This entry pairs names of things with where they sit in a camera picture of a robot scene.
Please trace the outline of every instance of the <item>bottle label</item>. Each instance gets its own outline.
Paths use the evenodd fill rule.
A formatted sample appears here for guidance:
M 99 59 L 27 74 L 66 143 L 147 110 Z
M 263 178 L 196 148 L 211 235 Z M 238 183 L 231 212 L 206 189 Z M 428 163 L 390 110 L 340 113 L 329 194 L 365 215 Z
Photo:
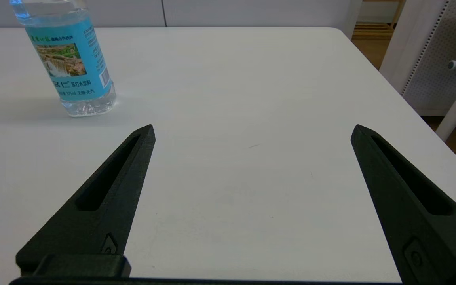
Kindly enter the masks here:
M 105 95 L 112 80 L 90 18 L 59 27 L 27 27 L 50 79 L 65 101 Z

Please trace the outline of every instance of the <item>white table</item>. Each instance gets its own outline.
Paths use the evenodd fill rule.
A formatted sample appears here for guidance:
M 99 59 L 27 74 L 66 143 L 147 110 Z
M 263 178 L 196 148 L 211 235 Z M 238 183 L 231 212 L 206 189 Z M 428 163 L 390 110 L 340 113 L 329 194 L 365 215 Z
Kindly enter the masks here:
M 130 132 L 156 146 L 132 276 L 399 281 L 353 153 L 379 132 L 456 200 L 456 157 L 331 28 L 99 28 L 119 94 L 67 116 L 23 29 L 0 28 L 0 284 Z

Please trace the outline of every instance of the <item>water bottle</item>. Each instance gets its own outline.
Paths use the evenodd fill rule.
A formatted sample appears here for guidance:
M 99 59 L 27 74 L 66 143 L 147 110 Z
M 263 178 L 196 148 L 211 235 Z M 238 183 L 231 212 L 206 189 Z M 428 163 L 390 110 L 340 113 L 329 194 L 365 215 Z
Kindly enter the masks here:
M 10 0 L 72 117 L 108 112 L 116 89 L 83 0 Z

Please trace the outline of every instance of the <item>waterfall image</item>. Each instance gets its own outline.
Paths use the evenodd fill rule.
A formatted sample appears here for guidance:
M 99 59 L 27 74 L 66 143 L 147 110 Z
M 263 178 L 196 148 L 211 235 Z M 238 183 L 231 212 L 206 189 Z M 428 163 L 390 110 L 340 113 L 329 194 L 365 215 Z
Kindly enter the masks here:
M 67 77 L 87 74 L 75 44 L 35 45 L 35 47 L 50 76 Z

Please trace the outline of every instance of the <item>screw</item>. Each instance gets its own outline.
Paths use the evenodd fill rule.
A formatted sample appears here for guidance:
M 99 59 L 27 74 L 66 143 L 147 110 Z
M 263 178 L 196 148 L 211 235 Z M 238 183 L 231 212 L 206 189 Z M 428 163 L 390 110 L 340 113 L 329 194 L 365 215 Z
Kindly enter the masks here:
M 417 251 L 411 253 L 411 260 L 417 267 L 420 267 L 423 264 L 422 256 Z

